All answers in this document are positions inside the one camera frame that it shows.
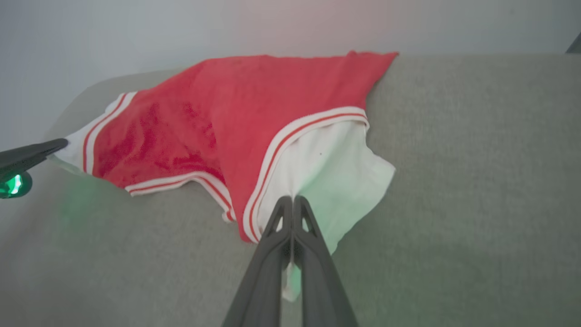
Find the white wall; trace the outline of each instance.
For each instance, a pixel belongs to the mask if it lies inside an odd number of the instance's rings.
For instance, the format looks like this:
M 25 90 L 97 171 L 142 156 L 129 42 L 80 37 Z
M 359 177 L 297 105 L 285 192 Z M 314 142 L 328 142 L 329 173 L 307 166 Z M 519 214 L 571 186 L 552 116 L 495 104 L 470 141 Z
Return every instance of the white wall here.
M 579 0 L 0 0 L 0 150 L 82 90 L 230 55 L 565 52 Z

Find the clothing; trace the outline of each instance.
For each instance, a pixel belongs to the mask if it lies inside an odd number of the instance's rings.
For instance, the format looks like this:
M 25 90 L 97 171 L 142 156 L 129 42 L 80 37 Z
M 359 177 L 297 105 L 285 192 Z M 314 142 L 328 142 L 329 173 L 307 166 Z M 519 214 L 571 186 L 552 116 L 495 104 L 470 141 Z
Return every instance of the clothing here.
M 55 155 L 132 196 L 195 180 L 255 243 L 278 197 L 306 195 L 333 252 L 393 176 L 365 98 L 396 55 L 210 59 L 120 95 Z

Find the striped trim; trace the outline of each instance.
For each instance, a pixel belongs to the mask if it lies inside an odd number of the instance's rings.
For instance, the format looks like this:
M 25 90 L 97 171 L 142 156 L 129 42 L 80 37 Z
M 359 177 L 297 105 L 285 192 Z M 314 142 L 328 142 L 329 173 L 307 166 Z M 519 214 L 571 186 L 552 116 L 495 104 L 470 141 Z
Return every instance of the striped trim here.
M 251 241 L 258 243 L 260 236 L 257 222 L 257 205 L 264 197 L 265 186 L 268 185 L 272 172 L 276 166 L 284 149 L 296 141 L 305 133 L 346 120 L 358 120 L 365 123 L 366 128 L 369 129 L 369 122 L 365 115 L 365 110 L 354 106 L 347 106 L 335 108 L 313 115 L 305 116 L 294 120 L 290 124 L 281 129 L 277 135 L 272 139 L 266 154 L 264 155 L 263 163 L 260 168 L 259 178 L 256 182 L 254 192 L 246 203 L 246 208 L 242 215 L 243 229 Z
M 99 132 L 105 127 L 111 120 L 117 118 L 119 114 L 123 112 L 129 106 L 129 103 L 133 99 L 137 92 L 131 92 L 122 94 L 118 97 L 117 101 L 114 101 L 109 107 L 105 110 L 104 117 L 100 120 L 97 120 L 93 127 L 89 130 L 89 133 L 85 136 L 85 140 L 83 141 L 83 171 L 90 175 L 93 175 L 93 166 L 95 163 L 95 141 Z M 115 106 L 115 109 L 107 113 L 108 110 L 112 106 Z
M 125 188 L 131 196 L 143 195 L 159 191 L 173 190 L 189 181 L 200 183 L 224 210 L 225 221 L 235 221 L 236 215 L 232 208 L 232 200 L 226 185 L 207 172 L 191 172 L 184 175 L 164 177 L 129 185 Z

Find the gray sofa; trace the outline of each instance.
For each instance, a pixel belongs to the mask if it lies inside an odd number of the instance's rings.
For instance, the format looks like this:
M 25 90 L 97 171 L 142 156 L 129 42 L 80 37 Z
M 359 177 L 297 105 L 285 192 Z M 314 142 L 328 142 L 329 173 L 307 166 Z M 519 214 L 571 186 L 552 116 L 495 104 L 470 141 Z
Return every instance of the gray sofa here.
M 88 88 L 47 139 L 178 71 Z M 402 55 L 367 112 L 397 172 L 333 255 L 360 325 L 581 326 L 581 56 Z M 31 174 L 0 204 L 0 326 L 220 326 L 254 245 L 200 185 Z

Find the green led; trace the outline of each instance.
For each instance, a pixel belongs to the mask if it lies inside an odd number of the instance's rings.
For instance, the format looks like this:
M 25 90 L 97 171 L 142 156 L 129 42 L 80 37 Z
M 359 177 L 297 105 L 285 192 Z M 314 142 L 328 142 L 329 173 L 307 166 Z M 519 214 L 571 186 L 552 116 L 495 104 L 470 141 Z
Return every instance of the green led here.
M 8 193 L 16 194 L 18 193 L 18 190 L 20 190 L 20 186 L 22 186 L 22 177 L 20 175 L 16 175 L 6 184 L 8 184 Z
M 0 198 L 17 198 L 26 195 L 32 187 L 32 178 L 28 172 L 18 174 L 0 183 Z

